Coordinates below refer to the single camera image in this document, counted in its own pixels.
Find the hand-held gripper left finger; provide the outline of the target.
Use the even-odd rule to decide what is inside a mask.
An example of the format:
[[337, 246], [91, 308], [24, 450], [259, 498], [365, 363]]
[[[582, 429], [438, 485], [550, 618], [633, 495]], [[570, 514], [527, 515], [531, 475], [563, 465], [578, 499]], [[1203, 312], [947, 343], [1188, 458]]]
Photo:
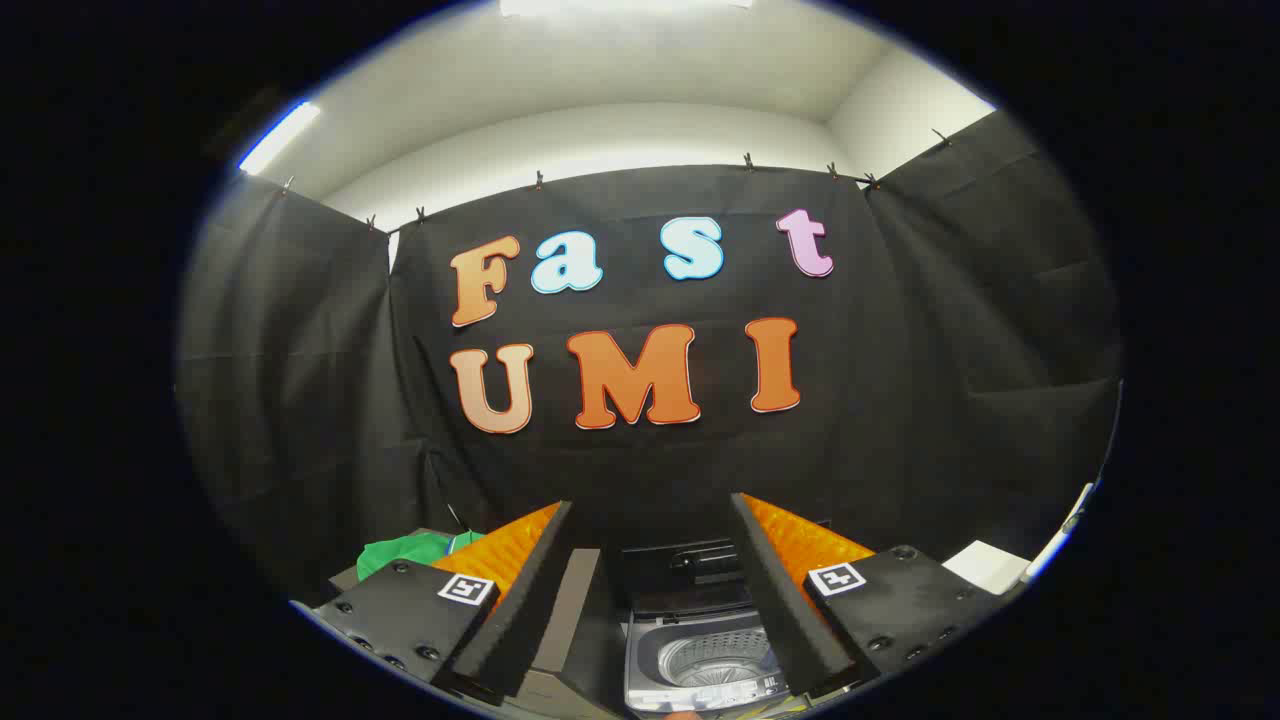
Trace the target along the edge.
[[415, 685], [500, 705], [532, 665], [573, 552], [559, 501], [431, 564], [390, 561], [314, 621]]

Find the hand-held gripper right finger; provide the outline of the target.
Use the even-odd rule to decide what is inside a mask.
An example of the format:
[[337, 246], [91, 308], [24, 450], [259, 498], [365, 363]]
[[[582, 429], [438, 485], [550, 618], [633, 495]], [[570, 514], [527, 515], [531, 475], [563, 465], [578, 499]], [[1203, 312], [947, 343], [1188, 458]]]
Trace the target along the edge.
[[874, 552], [773, 503], [730, 496], [730, 536], [785, 680], [820, 697], [902, 674], [1002, 605], [910, 544]]

